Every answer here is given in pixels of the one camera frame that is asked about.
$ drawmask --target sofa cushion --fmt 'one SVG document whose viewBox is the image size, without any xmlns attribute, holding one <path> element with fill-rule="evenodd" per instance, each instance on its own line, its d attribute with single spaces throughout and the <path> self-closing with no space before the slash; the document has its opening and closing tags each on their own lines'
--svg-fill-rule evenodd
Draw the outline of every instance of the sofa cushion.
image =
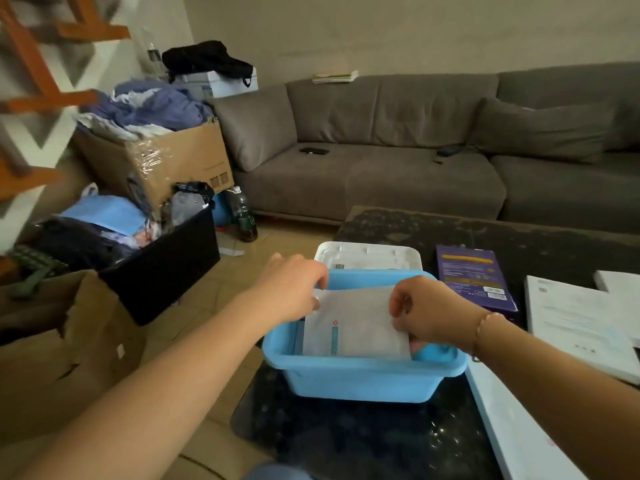
<svg viewBox="0 0 640 480">
<path fill-rule="evenodd" d="M 505 189 L 489 161 L 459 153 L 439 164 L 435 151 L 369 147 L 351 169 L 349 205 L 496 219 Z"/>
<path fill-rule="evenodd" d="M 495 97 L 493 74 L 380 76 L 372 143 L 439 148 L 466 142 L 478 105 Z"/>
<path fill-rule="evenodd" d="M 370 75 L 287 84 L 299 141 L 437 148 L 466 141 L 490 74 Z"/>
<path fill-rule="evenodd" d="M 606 153 L 594 165 L 496 156 L 507 188 L 501 220 L 640 233 L 640 153 Z"/>
<path fill-rule="evenodd" d="M 640 146 L 640 63 L 590 64 L 503 72 L 498 99 L 536 109 L 613 101 L 619 104 L 607 149 Z"/>
<path fill-rule="evenodd" d="M 468 144 L 489 154 L 590 162 L 602 153 L 614 115 L 610 103 L 530 109 L 487 99 Z"/>
<path fill-rule="evenodd" d="M 284 85 L 226 98 L 211 98 L 231 157 L 251 171 L 297 141 Z"/>
<path fill-rule="evenodd" d="M 308 155 L 297 144 L 251 172 L 234 173 L 252 208 L 295 216 L 341 221 L 351 206 L 346 197 L 347 178 L 361 160 L 366 146 L 315 144 L 326 155 Z"/>
<path fill-rule="evenodd" d="M 379 77 L 348 84 L 287 83 L 298 141 L 371 144 Z"/>
</svg>

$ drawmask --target black storage bin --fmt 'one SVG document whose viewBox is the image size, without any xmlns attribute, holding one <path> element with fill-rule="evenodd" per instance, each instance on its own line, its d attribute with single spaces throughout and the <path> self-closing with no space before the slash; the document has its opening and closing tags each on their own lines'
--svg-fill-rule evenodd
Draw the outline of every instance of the black storage bin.
<svg viewBox="0 0 640 480">
<path fill-rule="evenodd" d="M 211 207 L 99 272 L 138 325 L 152 322 L 220 261 Z"/>
</svg>

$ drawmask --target forearm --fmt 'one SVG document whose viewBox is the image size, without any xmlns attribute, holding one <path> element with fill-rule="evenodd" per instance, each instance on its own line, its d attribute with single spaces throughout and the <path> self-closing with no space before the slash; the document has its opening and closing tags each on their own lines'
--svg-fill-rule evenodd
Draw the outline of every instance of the forearm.
<svg viewBox="0 0 640 480">
<path fill-rule="evenodd" d="M 483 323 L 478 357 L 590 479 L 640 470 L 640 392 L 502 317 Z"/>
<path fill-rule="evenodd" d="M 238 296 L 92 405 L 19 478 L 160 478 L 262 336 L 251 313 Z"/>
</svg>

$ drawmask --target coffee table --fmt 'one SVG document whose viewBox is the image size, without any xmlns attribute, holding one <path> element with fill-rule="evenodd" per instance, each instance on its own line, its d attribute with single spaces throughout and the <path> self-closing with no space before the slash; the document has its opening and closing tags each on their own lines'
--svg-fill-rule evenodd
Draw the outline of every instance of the coffee table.
<svg viewBox="0 0 640 480">
<path fill-rule="evenodd" d="M 354 207 L 334 240 L 409 246 L 436 276 L 436 244 L 492 250 L 524 329 L 527 274 L 595 287 L 597 269 L 640 273 L 637 235 Z M 465 375 L 423 404 L 364 403 L 296 396 L 263 363 L 231 428 L 319 479 L 502 478 Z"/>
</svg>

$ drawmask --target black bag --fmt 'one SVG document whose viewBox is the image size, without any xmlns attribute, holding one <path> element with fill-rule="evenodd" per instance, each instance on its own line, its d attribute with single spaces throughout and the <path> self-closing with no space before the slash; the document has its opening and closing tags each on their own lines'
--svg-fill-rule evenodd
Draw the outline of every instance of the black bag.
<svg viewBox="0 0 640 480">
<path fill-rule="evenodd" d="M 242 79 L 244 85 L 251 85 L 253 66 L 227 53 L 225 44 L 219 40 L 207 40 L 196 45 L 174 47 L 162 54 L 162 62 L 169 69 L 172 82 L 178 74 L 216 71 L 231 79 Z"/>
</svg>

